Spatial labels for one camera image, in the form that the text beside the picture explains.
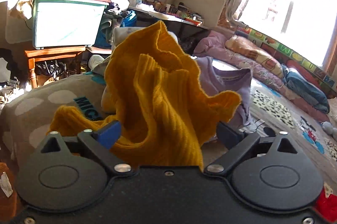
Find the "yellow knit sweater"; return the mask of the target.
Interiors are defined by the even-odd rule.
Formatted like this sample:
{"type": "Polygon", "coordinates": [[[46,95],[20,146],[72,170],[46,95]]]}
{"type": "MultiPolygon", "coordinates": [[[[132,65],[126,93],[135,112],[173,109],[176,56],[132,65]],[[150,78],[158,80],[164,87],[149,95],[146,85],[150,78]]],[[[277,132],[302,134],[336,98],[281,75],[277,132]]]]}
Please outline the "yellow knit sweater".
{"type": "Polygon", "coordinates": [[[118,121],[122,133],[110,152],[131,166],[202,167],[202,145],[219,122],[233,118],[242,100],[234,91],[207,95],[199,75],[196,61],[156,22],[131,33],[110,56],[102,97],[106,118],[91,121],[63,105],[50,130],[74,136],[118,121]]]}

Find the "lavender folded garment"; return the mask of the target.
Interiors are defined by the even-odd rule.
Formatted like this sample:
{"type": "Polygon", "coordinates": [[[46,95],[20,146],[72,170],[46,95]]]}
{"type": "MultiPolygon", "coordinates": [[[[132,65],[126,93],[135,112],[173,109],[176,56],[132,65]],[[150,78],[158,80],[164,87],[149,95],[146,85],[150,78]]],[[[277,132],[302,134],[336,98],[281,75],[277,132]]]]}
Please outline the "lavender folded garment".
{"type": "Polygon", "coordinates": [[[223,91],[234,91],[241,96],[242,102],[229,125],[239,129],[251,123],[250,87],[253,78],[251,69],[223,71],[213,66],[211,57],[198,57],[196,62],[201,74],[199,81],[202,89],[209,96],[215,96],[223,91]]]}

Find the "Mickey Mouse bed blanket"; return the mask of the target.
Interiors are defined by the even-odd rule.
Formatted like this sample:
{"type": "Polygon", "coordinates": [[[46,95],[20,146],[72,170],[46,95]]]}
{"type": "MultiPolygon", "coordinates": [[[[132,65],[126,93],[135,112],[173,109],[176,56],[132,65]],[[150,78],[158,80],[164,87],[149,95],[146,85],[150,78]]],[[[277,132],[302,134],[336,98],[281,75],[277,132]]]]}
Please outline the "Mickey Mouse bed blanket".
{"type": "Polygon", "coordinates": [[[221,116],[239,104],[232,91],[192,99],[176,77],[140,80],[124,90],[124,110],[93,121],[104,86],[91,75],[73,75],[19,96],[1,111],[1,141],[20,166],[51,131],[75,136],[112,121],[122,124],[111,152],[131,166],[199,166],[211,160],[202,145],[215,134],[221,116]]]}

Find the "yellow patterned pillow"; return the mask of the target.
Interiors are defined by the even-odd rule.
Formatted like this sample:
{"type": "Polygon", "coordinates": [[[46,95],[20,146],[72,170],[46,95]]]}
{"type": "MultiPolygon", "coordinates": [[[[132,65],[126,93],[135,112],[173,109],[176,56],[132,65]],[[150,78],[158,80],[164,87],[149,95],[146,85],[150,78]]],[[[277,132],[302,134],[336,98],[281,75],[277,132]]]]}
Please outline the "yellow patterned pillow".
{"type": "Polygon", "coordinates": [[[280,79],[284,77],[281,64],[269,53],[249,41],[249,39],[234,35],[225,42],[225,46],[235,53],[256,61],[280,79]]]}

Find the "cluttered dark side desk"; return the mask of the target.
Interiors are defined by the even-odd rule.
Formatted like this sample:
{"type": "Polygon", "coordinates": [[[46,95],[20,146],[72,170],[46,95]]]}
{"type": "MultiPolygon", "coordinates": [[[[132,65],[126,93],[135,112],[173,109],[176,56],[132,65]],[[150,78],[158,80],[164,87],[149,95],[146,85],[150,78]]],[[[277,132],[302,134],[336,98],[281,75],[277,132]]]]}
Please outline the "cluttered dark side desk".
{"type": "Polygon", "coordinates": [[[174,5],[168,0],[129,0],[129,2],[128,9],[135,12],[135,25],[139,27],[161,20],[180,41],[200,40],[210,31],[203,25],[203,17],[183,3],[174,5]]]}

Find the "wooden chair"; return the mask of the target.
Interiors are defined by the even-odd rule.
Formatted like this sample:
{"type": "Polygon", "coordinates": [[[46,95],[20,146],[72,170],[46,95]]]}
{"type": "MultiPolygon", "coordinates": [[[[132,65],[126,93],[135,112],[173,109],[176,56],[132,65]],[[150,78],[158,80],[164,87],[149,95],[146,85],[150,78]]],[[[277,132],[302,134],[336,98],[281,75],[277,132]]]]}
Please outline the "wooden chair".
{"type": "Polygon", "coordinates": [[[70,46],[64,45],[63,47],[56,40],[60,38],[60,34],[57,34],[56,37],[53,35],[60,30],[65,24],[62,22],[57,22],[57,19],[60,19],[60,12],[56,13],[55,18],[51,16],[44,15],[44,19],[49,19],[49,22],[43,22],[42,25],[38,26],[38,33],[42,35],[43,38],[50,38],[51,41],[48,43],[46,49],[35,49],[25,51],[25,55],[28,61],[29,76],[31,87],[37,88],[38,83],[35,74],[35,63],[37,61],[47,61],[47,60],[56,60],[56,59],[66,59],[74,58],[76,64],[76,73],[81,72],[80,63],[82,60],[82,53],[85,51],[83,45],[70,46]]]}

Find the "light blue plush toy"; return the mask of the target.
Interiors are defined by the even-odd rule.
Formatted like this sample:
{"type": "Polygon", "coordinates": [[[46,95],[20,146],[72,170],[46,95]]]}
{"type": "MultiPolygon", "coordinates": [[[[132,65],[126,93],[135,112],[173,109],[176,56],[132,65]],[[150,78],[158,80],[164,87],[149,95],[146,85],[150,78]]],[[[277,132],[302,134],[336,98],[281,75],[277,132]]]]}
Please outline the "light blue plush toy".
{"type": "Polygon", "coordinates": [[[322,123],[322,128],[327,135],[331,136],[335,141],[337,141],[337,128],[328,121],[322,123]]]}

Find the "white plastic storage box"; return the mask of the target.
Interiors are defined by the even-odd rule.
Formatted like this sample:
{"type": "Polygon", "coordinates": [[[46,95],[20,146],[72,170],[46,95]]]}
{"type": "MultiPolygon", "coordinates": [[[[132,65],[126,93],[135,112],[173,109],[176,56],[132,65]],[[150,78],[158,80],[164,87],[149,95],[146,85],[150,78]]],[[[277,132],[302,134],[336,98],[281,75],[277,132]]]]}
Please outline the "white plastic storage box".
{"type": "Polygon", "coordinates": [[[60,12],[60,19],[65,25],[58,30],[53,37],[60,34],[56,41],[64,45],[78,46],[93,45],[96,40],[103,12],[108,6],[106,2],[96,0],[34,0],[33,1],[33,47],[36,49],[47,48],[51,39],[43,38],[38,33],[38,26],[43,22],[49,22],[43,16],[55,18],[60,12]]]}

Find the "blue folded blanket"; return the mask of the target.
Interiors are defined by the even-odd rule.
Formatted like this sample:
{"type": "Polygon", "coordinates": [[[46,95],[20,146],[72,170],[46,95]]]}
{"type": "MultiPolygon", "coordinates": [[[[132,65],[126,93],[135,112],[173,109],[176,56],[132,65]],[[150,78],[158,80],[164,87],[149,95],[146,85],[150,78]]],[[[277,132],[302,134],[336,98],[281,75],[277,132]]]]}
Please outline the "blue folded blanket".
{"type": "Polygon", "coordinates": [[[308,104],[325,114],[330,112],[328,98],[325,93],[314,84],[307,81],[296,69],[281,64],[283,82],[294,93],[303,98],[308,104]]]}

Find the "pink floral quilt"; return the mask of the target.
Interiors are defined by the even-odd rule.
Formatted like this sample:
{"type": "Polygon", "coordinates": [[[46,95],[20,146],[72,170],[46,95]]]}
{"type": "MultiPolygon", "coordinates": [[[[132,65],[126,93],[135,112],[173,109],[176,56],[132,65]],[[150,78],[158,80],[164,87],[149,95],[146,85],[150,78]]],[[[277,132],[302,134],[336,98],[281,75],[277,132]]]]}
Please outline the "pink floral quilt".
{"type": "Polygon", "coordinates": [[[222,33],[211,31],[194,48],[194,55],[198,57],[211,56],[237,68],[249,68],[252,70],[255,79],[277,91],[316,121],[322,123],[329,120],[328,115],[315,109],[302,97],[286,87],[279,77],[265,69],[261,64],[226,48],[225,43],[228,39],[222,33]]]}

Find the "red knit sweater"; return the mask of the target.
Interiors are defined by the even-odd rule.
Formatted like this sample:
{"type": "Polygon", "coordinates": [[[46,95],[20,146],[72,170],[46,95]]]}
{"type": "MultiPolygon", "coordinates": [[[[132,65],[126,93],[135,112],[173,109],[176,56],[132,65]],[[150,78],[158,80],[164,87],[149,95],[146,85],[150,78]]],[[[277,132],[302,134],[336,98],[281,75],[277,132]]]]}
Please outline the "red knit sweater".
{"type": "Polygon", "coordinates": [[[326,188],[323,188],[314,205],[316,211],[330,223],[336,223],[337,220],[337,200],[336,195],[326,194],[326,188]]]}

